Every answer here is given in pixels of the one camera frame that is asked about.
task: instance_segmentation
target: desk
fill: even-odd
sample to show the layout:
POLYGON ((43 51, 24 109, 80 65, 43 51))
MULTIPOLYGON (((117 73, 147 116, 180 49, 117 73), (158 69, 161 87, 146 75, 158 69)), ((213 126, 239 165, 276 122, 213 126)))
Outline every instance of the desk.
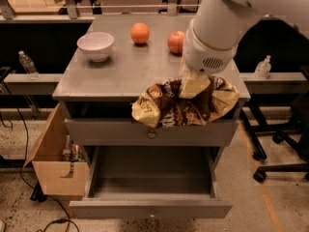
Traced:
POLYGON ((155 82, 179 74, 181 56, 169 52, 168 35, 185 31, 191 15, 96 15, 89 31, 114 36, 109 59, 90 62, 79 49, 53 98, 66 111, 66 126, 91 162, 77 218, 224 218, 232 205, 221 200, 215 167, 237 129, 250 95, 234 62, 220 74, 240 92, 231 114, 204 127, 150 129, 134 122, 131 103, 155 82), (138 21, 150 27, 145 45, 129 34, 138 21))

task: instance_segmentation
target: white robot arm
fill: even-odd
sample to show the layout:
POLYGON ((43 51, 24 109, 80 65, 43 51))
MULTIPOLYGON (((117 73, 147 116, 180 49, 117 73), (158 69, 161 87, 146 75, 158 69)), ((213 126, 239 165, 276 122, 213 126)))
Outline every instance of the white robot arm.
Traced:
POLYGON ((204 78, 223 71, 264 15, 279 16, 309 38, 309 0, 202 0, 183 44, 187 69, 204 78))

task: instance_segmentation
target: apple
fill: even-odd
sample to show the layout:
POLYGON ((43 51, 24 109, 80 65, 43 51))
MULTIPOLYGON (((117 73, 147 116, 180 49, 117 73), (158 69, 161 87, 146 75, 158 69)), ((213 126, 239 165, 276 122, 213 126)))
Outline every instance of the apple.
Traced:
POLYGON ((183 31, 174 31, 168 36, 167 45, 171 52, 175 54, 183 53, 183 40, 185 32, 183 31))

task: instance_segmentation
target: open cardboard box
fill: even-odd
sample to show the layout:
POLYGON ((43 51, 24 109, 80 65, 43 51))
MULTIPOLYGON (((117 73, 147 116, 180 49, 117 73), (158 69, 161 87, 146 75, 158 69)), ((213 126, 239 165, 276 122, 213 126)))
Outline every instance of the open cardboard box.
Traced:
POLYGON ((87 162, 62 161, 67 134, 69 133, 65 126, 65 116, 58 104, 50 113, 24 164, 25 167, 32 162, 44 194, 84 195, 89 178, 89 165, 87 162))

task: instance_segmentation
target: open drawer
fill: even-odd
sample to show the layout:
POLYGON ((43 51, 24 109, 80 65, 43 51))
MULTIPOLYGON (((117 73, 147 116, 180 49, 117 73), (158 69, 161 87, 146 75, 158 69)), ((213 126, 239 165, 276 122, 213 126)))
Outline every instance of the open drawer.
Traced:
POLYGON ((205 126, 152 129, 128 118, 67 119, 70 136, 80 145, 229 146, 238 122, 220 119, 205 126))
POLYGON ((224 218, 209 148, 97 147, 76 218, 224 218))

